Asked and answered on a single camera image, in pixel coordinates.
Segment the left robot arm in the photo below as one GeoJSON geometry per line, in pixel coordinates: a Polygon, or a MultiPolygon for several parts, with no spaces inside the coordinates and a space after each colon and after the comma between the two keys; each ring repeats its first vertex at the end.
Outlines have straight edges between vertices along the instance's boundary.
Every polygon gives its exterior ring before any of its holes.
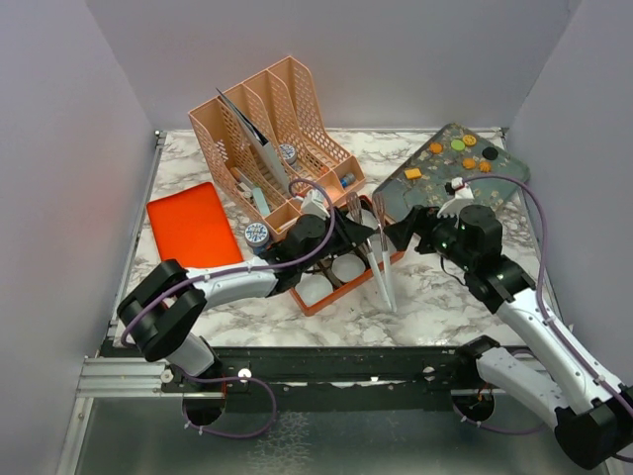
{"type": "Polygon", "coordinates": [[[204,391],[218,381],[218,358],[192,333],[202,313],[247,298],[268,298],[295,288],[317,262],[353,251],[374,233],[333,208],[327,219],[302,215],[286,236],[248,261],[215,268],[185,268],[168,259],[120,303],[120,342],[146,361],[164,359],[204,391]]]}

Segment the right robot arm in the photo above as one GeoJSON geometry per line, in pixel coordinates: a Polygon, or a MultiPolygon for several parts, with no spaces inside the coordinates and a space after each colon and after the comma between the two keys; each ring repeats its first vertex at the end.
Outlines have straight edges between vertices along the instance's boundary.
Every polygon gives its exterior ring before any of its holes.
{"type": "Polygon", "coordinates": [[[591,470],[632,442],[632,389],[578,342],[555,313],[540,305],[536,283],[502,252],[502,225],[488,207],[469,205],[456,217],[415,206],[385,233],[398,250],[419,238],[420,254],[437,253],[464,272],[470,293],[524,341],[540,374],[483,337],[454,363],[456,379],[503,389],[554,432],[565,454],[591,470]]]}

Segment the orange cookie tin box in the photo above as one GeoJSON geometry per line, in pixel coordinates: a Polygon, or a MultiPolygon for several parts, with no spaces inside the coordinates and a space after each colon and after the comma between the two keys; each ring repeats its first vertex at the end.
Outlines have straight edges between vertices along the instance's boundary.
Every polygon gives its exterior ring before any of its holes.
{"type": "MultiPolygon", "coordinates": [[[[378,222],[372,216],[373,205],[366,195],[359,196],[361,219],[364,226],[372,228],[376,233],[369,238],[378,269],[384,276],[383,252],[378,235],[378,222]]],[[[388,240],[389,256],[392,264],[400,261],[404,253],[396,251],[388,240]]],[[[311,317],[326,307],[340,300],[352,290],[374,278],[370,253],[360,250],[342,256],[327,257],[315,264],[308,273],[302,275],[298,286],[290,290],[290,295],[305,316],[311,317]]]]}

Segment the black sandwich cookie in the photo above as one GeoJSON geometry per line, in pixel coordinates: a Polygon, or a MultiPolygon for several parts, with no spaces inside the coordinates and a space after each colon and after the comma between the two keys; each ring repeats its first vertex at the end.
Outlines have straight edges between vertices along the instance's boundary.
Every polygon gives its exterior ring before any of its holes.
{"type": "Polygon", "coordinates": [[[498,151],[494,147],[486,147],[482,151],[482,155],[485,159],[495,160],[498,157],[498,151]]]}

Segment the green macaron cookie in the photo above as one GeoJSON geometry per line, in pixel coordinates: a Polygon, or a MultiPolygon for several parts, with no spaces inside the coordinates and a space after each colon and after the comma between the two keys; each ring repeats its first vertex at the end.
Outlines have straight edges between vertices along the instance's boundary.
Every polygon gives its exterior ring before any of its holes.
{"type": "Polygon", "coordinates": [[[451,147],[456,151],[462,151],[466,148],[466,145],[461,140],[453,140],[451,147]]]}

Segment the rectangular yellow cracker cookie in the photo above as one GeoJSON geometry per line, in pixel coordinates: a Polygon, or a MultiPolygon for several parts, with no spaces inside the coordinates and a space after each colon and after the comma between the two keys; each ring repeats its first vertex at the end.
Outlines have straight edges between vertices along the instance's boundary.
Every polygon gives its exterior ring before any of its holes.
{"type": "Polygon", "coordinates": [[[419,179],[421,176],[422,173],[418,168],[410,168],[405,170],[405,177],[407,180],[419,179]]]}

